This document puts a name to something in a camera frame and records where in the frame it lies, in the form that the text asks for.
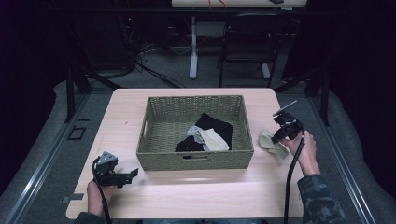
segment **sleeve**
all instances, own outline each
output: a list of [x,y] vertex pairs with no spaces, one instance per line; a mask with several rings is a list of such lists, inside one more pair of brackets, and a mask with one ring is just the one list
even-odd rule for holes
[[106,220],[102,217],[87,212],[81,212],[73,224],[105,224]]
[[345,223],[344,211],[322,175],[298,181],[303,200],[303,223]]

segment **person's right hand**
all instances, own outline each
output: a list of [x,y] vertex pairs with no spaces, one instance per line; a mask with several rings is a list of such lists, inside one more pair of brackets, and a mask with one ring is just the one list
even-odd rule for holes
[[[305,144],[301,151],[298,162],[303,170],[304,175],[320,175],[319,165],[317,163],[317,145],[314,140],[314,136],[309,131],[304,131]],[[280,140],[280,143],[289,148],[291,155],[295,155],[297,148],[300,144],[302,133],[300,132],[293,140],[286,138]]]

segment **wicker basket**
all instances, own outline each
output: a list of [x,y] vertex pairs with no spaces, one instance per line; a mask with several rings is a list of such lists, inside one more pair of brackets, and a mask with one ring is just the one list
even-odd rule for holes
[[[176,152],[204,112],[233,125],[232,150]],[[248,168],[253,146],[243,96],[149,97],[136,155],[147,171]]]

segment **desk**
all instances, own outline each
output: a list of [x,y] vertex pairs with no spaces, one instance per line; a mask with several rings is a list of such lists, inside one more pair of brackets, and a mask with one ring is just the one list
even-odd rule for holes
[[[254,146],[247,169],[145,172],[135,155],[149,96],[243,95]],[[104,150],[119,157],[117,173],[139,168],[131,185],[116,189],[109,206],[113,218],[244,218],[283,217],[286,177],[292,160],[281,160],[260,148],[263,129],[274,133],[272,114],[279,109],[271,89],[119,89],[114,91],[84,165],[66,215],[76,218],[87,210],[86,187],[92,180],[92,162]],[[301,217],[303,205],[297,164],[290,189],[290,217]]]
[[[223,0],[227,7],[305,7],[307,0],[284,0],[282,4],[274,4],[269,0]],[[212,7],[224,7],[220,0],[210,0]],[[173,7],[209,7],[209,0],[172,0]],[[190,78],[197,78],[198,52],[196,45],[196,28],[195,17],[191,18],[191,65]],[[262,68],[265,77],[269,77],[267,65]]]

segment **person's left hand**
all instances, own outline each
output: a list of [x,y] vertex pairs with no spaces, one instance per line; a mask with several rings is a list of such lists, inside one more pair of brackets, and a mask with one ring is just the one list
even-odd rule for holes
[[[102,187],[102,192],[105,195],[107,204],[110,204],[111,196],[113,195],[113,191],[115,188],[116,186]],[[87,194],[88,194],[88,212],[100,217],[104,211],[102,204],[102,195],[100,194],[99,188],[94,180],[92,180],[88,184]]]

